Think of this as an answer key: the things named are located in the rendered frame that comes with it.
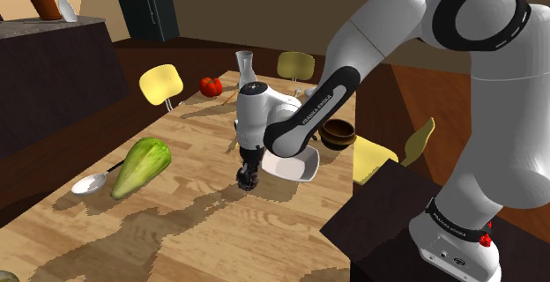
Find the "pale yellow chair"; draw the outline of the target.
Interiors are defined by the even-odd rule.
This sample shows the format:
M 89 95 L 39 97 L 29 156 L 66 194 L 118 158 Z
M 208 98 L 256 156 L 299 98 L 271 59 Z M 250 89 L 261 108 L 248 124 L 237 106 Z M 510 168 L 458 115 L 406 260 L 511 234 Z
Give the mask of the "pale yellow chair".
M 165 104 L 167 111 L 174 108 L 171 97 L 183 90 L 183 82 L 173 64 L 162 64 L 146 71 L 138 81 L 139 88 L 154 106 Z

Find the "dark counter with potted plant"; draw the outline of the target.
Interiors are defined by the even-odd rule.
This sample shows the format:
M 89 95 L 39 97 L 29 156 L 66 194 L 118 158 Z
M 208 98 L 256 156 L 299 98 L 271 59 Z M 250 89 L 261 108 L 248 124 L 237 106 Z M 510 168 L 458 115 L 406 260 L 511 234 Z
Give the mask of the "dark counter with potted plant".
M 0 23 L 0 160 L 127 94 L 105 19 Z

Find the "white square bowl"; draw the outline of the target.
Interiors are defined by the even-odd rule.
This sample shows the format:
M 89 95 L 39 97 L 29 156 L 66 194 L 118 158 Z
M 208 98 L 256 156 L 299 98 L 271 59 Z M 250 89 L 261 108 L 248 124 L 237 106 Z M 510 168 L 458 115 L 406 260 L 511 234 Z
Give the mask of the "white square bowl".
M 320 156 L 316 148 L 307 146 L 292 158 L 280 158 L 269 151 L 264 153 L 262 169 L 280 179 L 293 182 L 310 182 L 316 176 Z

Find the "clear glass vase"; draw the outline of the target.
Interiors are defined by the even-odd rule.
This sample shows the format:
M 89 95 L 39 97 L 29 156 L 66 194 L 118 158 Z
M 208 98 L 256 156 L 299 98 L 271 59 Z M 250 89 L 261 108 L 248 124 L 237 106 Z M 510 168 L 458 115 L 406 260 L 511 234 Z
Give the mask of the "clear glass vase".
M 256 81 L 256 73 L 252 69 L 253 53 L 247 50 L 237 51 L 235 53 L 236 61 L 239 67 L 239 87 L 242 88 L 247 83 Z

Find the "wooden table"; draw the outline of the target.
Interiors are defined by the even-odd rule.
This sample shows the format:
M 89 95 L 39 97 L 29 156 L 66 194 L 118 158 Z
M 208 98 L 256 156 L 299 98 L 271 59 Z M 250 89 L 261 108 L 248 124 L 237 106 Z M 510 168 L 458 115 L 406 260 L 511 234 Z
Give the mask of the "wooden table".
M 64 185 L 0 228 L 0 270 L 20 282 L 348 282 L 348 259 L 321 226 L 351 196 L 353 149 L 319 148 L 311 182 L 259 175 L 239 189 L 238 75 L 188 98 L 141 131 L 170 147 L 169 167 L 115 201 L 111 185 L 78 197 Z

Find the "brown wooden bowl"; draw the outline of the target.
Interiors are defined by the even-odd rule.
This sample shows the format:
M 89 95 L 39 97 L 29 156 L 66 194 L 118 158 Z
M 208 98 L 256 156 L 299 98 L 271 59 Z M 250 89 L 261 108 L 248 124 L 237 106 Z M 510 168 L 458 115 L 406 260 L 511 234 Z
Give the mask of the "brown wooden bowl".
M 329 119 L 318 130 L 322 143 L 333 151 L 343 151 L 357 138 L 351 123 L 341 119 Z

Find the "red bell pepper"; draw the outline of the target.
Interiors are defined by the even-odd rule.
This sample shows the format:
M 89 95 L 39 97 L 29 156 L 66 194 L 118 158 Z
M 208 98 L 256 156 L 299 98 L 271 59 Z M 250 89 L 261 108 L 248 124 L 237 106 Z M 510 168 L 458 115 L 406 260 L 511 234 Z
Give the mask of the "red bell pepper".
M 223 93 L 223 86 L 218 78 L 202 78 L 199 90 L 205 97 L 215 97 Z

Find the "yellow chair with olive back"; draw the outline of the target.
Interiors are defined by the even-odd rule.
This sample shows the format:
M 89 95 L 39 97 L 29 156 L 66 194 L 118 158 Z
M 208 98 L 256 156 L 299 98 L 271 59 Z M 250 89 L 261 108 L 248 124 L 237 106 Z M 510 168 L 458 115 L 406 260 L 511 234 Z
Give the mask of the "yellow chair with olive back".
M 423 153 L 434 129 L 435 120 L 430 117 L 405 142 L 405 158 L 403 160 L 399 160 L 392 150 L 363 137 L 357 137 L 353 145 L 353 182 L 364 185 L 387 160 L 408 167 Z

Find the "dark tall refrigerator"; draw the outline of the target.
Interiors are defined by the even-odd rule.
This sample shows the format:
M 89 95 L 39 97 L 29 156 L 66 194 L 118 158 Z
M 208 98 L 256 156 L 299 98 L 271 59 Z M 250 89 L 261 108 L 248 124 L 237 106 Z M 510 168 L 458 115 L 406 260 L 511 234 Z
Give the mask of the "dark tall refrigerator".
M 180 36 L 173 0 L 118 0 L 131 38 L 168 41 Z

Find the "green leafy cabbage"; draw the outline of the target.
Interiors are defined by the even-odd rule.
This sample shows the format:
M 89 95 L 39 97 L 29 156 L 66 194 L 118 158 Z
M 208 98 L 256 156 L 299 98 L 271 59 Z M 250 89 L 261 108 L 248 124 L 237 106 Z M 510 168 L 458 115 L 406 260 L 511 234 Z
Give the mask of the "green leafy cabbage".
M 169 147 L 154 137 L 139 139 L 129 150 L 110 196 L 120 200 L 147 184 L 171 163 Z

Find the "dark robot stand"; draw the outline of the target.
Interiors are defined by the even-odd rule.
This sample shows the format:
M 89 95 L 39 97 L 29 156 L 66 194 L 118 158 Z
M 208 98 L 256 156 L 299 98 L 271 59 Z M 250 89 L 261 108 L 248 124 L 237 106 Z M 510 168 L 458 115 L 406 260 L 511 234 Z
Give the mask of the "dark robot stand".
M 408 225 L 441 186 L 393 160 L 330 218 L 321 233 L 352 262 L 350 282 L 460 282 L 420 256 Z M 492 219 L 502 282 L 550 282 L 550 243 Z

